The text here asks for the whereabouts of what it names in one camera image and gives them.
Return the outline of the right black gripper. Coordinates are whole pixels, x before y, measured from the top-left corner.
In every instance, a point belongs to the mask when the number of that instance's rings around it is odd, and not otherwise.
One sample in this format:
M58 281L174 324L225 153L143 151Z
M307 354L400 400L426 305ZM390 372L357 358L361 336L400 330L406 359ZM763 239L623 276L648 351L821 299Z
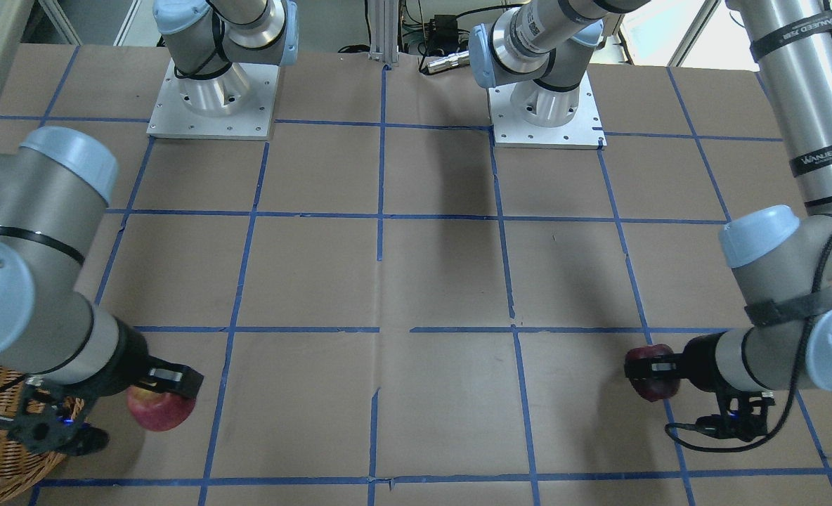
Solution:
M132 326L118 323L114 355L97 374L72 385L72 396L82 399L121 393L133 385L157 394L197 399L204 375L185 364L149 358L145 337Z

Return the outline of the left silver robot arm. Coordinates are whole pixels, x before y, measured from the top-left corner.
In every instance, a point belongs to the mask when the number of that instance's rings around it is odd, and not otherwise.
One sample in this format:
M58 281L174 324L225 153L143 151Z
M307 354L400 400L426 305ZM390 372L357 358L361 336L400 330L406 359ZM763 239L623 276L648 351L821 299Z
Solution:
M832 12L824 1L728 1L750 39L807 215L773 205L719 231L747 329L632 349L625 377L644 399L680 381L730 393L832 391Z

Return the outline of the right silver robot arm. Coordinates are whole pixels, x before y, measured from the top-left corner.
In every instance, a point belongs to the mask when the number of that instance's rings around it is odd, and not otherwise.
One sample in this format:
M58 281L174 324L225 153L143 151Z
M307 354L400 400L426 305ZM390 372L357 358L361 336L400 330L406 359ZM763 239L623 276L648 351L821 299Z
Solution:
M30 1L0 1L0 98ZM266 140L278 68L297 60L293 1L156 1L171 64L148 133ZM75 292L118 175L76 129L42 126L0 155L0 365L91 399L131 385L193 399L203 378L148 353L136 330Z

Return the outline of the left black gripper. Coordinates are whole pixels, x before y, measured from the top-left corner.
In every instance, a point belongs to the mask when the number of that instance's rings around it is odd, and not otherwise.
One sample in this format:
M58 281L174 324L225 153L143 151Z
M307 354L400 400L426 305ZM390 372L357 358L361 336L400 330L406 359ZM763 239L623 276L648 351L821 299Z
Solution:
M670 350L630 350L624 358L624 375L631 382L686 379L706 393L717 391L718 372L715 350L722 333L696 336L682 353Z

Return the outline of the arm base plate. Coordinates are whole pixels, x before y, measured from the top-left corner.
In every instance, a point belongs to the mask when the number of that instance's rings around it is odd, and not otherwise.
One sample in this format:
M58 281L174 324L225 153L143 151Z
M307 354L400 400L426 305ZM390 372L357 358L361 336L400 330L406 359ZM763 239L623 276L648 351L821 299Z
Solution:
M172 140L267 141L280 71L236 63L222 76L195 80L179 78L169 62L146 132Z
M503 148L602 150L606 134L590 78L554 92L528 81L488 89L494 142Z

